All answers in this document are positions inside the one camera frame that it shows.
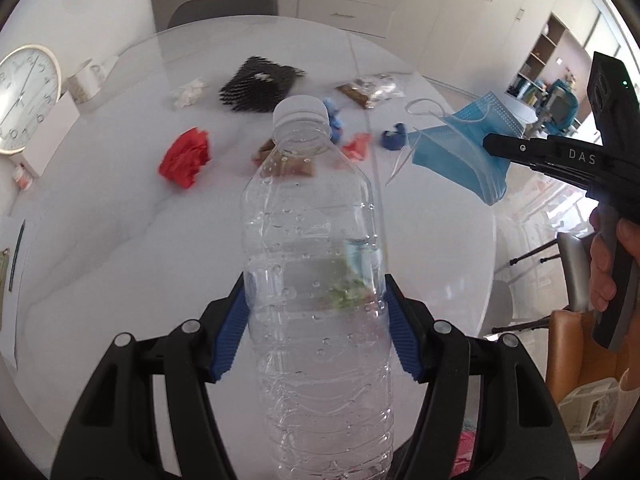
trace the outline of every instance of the clock face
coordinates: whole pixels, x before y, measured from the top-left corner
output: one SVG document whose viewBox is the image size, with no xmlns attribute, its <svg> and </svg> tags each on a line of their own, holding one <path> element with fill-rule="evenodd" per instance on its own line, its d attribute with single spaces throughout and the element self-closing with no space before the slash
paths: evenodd
<svg viewBox="0 0 640 480">
<path fill-rule="evenodd" d="M 0 63 L 0 153 L 21 152 L 60 98 L 60 69 L 48 50 L 24 46 Z"/>
</svg>

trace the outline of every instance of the round marble table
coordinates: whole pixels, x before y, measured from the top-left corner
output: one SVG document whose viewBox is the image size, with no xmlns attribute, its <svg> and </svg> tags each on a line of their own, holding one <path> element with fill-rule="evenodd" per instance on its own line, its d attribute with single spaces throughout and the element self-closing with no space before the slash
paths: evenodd
<svg viewBox="0 0 640 480">
<path fill-rule="evenodd" d="M 58 439 L 85 383 L 119 332 L 165 335 L 207 303 L 226 296 L 242 269 L 239 198 L 255 172 L 251 155 L 270 136 L 271 115 L 236 113 L 219 88 L 249 56 L 306 71 L 293 93 L 331 96 L 345 139 L 378 137 L 409 116 L 410 99 L 444 99 L 411 67 L 348 32 L 290 18 L 234 17 L 168 30 L 119 59 L 102 91 L 81 107 L 46 174 L 22 193 L 12 216 L 27 219 L 20 286 L 15 383 Z M 357 75 L 389 72 L 406 98 L 365 112 L 334 87 Z M 196 105 L 177 110 L 172 92 L 194 78 L 209 85 Z M 158 175 L 164 152 L 184 131 L 210 132 L 212 161 L 196 186 L 178 189 Z M 494 216 L 475 195 L 407 164 L 388 186 L 397 153 L 375 147 L 361 168 L 382 203 L 388 267 L 408 297 L 435 317 L 475 335 L 488 303 L 495 258 Z M 410 435 L 424 388 L 394 355 L 396 444 Z M 162 388 L 159 437 L 169 470 Z M 245 334 L 234 368 L 210 389 L 213 409 L 239 478 L 269 474 L 254 359 Z"/>
</svg>

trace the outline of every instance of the white crumpled tissue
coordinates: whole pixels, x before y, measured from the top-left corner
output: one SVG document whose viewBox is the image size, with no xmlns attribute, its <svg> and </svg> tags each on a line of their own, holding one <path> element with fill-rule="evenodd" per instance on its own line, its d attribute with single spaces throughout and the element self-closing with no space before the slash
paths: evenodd
<svg viewBox="0 0 640 480">
<path fill-rule="evenodd" d="M 196 104 L 202 97 L 202 89 L 206 87 L 206 83 L 201 78 L 194 79 L 190 83 L 181 86 L 175 92 L 175 106 L 184 108 L 185 106 Z"/>
</svg>

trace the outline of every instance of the white box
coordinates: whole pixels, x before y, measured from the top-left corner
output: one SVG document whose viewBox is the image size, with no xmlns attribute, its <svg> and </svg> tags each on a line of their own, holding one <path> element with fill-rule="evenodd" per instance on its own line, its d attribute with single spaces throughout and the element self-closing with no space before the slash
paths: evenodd
<svg viewBox="0 0 640 480">
<path fill-rule="evenodd" d="M 42 176 L 60 142 L 80 116 L 69 92 L 47 114 L 20 153 L 11 156 L 16 166 L 23 165 L 33 176 Z"/>
</svg>

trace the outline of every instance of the plastic bottle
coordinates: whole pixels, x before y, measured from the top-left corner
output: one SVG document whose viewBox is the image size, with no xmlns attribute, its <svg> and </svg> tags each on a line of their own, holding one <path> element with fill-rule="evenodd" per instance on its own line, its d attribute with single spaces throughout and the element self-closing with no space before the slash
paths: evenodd
<svg viewBox="0 0 640 480">
<path fill-rule="evenodd" d="M 382 480 L 392 459 L 391 338 L 371 185 L 294 96 L 242 198 L 244 283 L 283 480 Z"/>
</svg>

